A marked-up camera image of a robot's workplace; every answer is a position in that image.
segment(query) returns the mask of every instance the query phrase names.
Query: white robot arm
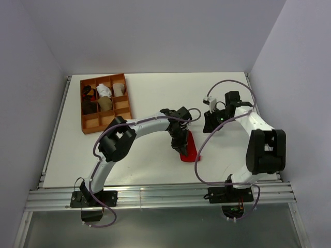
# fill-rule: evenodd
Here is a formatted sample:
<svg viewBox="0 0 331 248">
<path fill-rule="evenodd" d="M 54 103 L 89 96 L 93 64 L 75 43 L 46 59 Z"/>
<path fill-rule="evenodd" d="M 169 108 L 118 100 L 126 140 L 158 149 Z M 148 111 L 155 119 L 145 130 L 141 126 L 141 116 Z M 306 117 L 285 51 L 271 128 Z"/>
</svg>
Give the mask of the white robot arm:
<svg viewBox="0 0 331 248">
<path fill-rule="evenodd" d="M 121 123 L 136 124 L 115 128 L 100 140 L 98 149 L 102 154 L 101 162 L 95 165 L 90 178 L 87 180 L 92 182 L 92 192 L 98 193 L 103 190 L 106 178 L 115 163 L 128 154 L 133 141 L 141 136 L 159 131 L 168 131 L 172 137 L 172 148 L 187 156 L 189 135 L 189 131 L 186 128 L 187 122 L 169 119 L 169 117 L 187 121 L 192 119 L 185 107 L 181 107 L 178 111 L 163 109 L 155 115 L 143 119 L 124 120 L 121 116 L 116 117 L 106 129 Z M 141 123 L 141 120 L 146 119 L 149 119 L 149 121 Z"/>
<path fill-rule="evenodd" d="M 204 133 L 210 133 L 222 122 L 242 116 L 252 110 L 252 105 L 249 102 L 240 100 L 238 91 L 230 91 L 225 94 L 224 110 L 216 108 L 214 104 L 216 99 L 213 97 L 204 98 L 203 102 L 209 105 L 209 111 L 204 113 Z M 255 183 L 262 177 L 284 170 L 285 132 L 268 125 L 255 111 L 247 116 L 237 118 L 236 121 L 243 126 L 250 139 L 246 153 L 246 163 L 228 178 L 232 183 L 240 182 L 247 183 L 247 185 L 235 184 L 233 188 L 249 188 L 249 184 Z"/>
</svg>

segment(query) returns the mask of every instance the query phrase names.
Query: purple cable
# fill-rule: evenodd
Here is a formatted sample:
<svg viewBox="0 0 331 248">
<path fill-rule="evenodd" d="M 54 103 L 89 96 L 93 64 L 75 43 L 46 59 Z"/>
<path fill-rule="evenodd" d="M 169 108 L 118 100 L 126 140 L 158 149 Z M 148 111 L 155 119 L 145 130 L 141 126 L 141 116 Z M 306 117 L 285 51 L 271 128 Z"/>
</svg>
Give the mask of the purple cable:
<svg viewBox="0 0 331 248">
<path fill-rule="evenodd" d="M 221 123 L 217 128 L 214 129 L 213 132 L 210 133 L 210 135 L 206 138 L 206 140 L 203 142 L 202 146 L 200 147 L 198 153 L 197 153 L 197 157 L 195 158 L 195 162 L 194 162 L 194 172 L 195 172 L 195 176 L 198 178 L 198 180 L 206 185 L 211 185 L 211 186 L 215 186 L 216 184 L 220 184 L 220 185 L 224 185 L 224 186 L 228 186 L 228 185 L 251 185 L 251 186 L 254 186 L 256 188 L 258 188 L 258 196 L 255 200 L 255 203 L 253 204 L 253 207 L 245 214 L 243 215 L 242 217 L 238 218 L 237 220 L 241 220 L 243 218 L 245 218 L 246 216 L 250 215 L 252 213 L 252 211 L 255 209 L 255 207 L 257 206 L 258 202 L 259 202 L 259 199 L 260 199 L 260 194 L 261 194 L 261 188 L 257 185 L 257 184 L 250 184 L 250 183 L 244 183 L 244 182 L 232 182 L 232 183 L 228 183 L 228 182 L 207 182 L 205 180 L 203 180 L 200 176 L 199 176 L 199 173 L 198 173 L 198 160 L 199 160 L 199 156 L 201 154 L 201 151 L 202 149 L 205 147 L 205 145 L 207 144 L 207 142 L 210 140 L 210 138 L 218 131 L 220 130 L 225 124 L 229 123 L 229 122 L 232 122 L 238 118 L 241 118 L 241 117 L 244 117 L 244 116 L 247 116 L 247 115 L 250 115 L 250 113 L 253 111 L 253 109 L 256 107 L 256 96 L 254 94 L 254 92 L 247 86 L 245 85 L 244 83 L 242 82 L 239 82 L 237 80 L 222 80 L 218 83 L 216 83 L 208 92 L 207 96 L 209 96 L 210 92 L 212 92 L 212 90 L 219 84 L 221 83 L 224 83 L 224 82 L 234 82 L 234 83 L 238 83 L 238 84 L 241 84 L 243 85 L 245 88 L 247 88 L 252 96 L 253 96 L 253 108 L 251 110 L 249 110 L 247 113 L 245 114 L 242 114 L 242 115 L 238 115 L 236 117 L 232 117 L 226 121 L 224 121 L 223 123 Z"/>
<path fill-rule="evenodd" d="M 172 119 L 172 120 L 177 120 L 177 121 L 181 121 L 181 122 L 193 122 L 193 121 L 196 121 L 196 120 L 199 120 L 200 117 L 201 117 L 201 111 L 195 107 L 193 108 L 190 108 L 188 111 L 190 110 L 196 110 L 199 112 L 199 116 L 198 118 L 196 119 L 193 119 L 193 120 L 184 120 L 184 119 L 180 119 L 180 118 L 176 118 L 176 117 L 172 117 L 172 116 L 157 116 L 156 119 Z M 133 125 L 136 125 L 136 124 L 140 124 L 140 123 L 143 123 L 143 122 L 147 122 L 147 121 L 150 121 L 150 120 L 155 120 L 155 117 L 151 117 L 151 118 L 147 118 L 147 119 L 143 119 L 143 120 L 140 120 L 138 121 L 137 123 L 136 122 L 131 122 L 131 123 L 121 123 L 121 124 L 117 124 L 117 125 L 114 125 L 110 128 L 108 128 L 107 130 L 105 130 L 101 135 L 100 137 L 97 139 L 97 141 L 95 142 L 94 146 L 93 146 L 93 155 L 95 157 L 97 157 L 99 159 L 99 162 L 96 164 L 93 172 L 92 172 L 92 175 L 91 175 L 91 180 L 93 180 L 94 178 L 94 175 L 95 173 L 97 172 L 98 168 L 99 168 L 99 165 L 101 163 L 101 156 L 100 155 L 97 155 L 96 154 L 96 148 L 97 148 L 97 145 L 98 143 L 100 142 L 100 140 L 107 134 L 109 133 L 110 131 L 114 130 L 115 128 L 118 128 L 118 127 L 124 127 L 124 126 L 133 126 Z M 89 227 L 94 227 L 94 228 L 104 228 L 104 227 L 108 227 L 108 226 L 111 226 L 113 225 L 115 222 L 116 222 L 116 219 L 117 219 L 117 214 L 116 212 L 110 208 L 109 206 L 107 206 L 105 203 L 103 203 L 102 201 L 100 201 L 95 195 L 94 193 L 92 192 L 92 181 L 89 182 L 88 184 L 88 190 L 89 192 L 91 193 L 91 196 L 93 197 L 93 199 L 99 203 L 101 206 L 107 208 L 109 211 L 111 211 L 113 214 L 114 214 L 114 219 L 111 223 L 109 224 L 106 224 L 106 225 L 92 225 L 92 224 L 88 224 L 88 223 L 84 223 L 85 225 L 89 226 Z"/>
</svg>

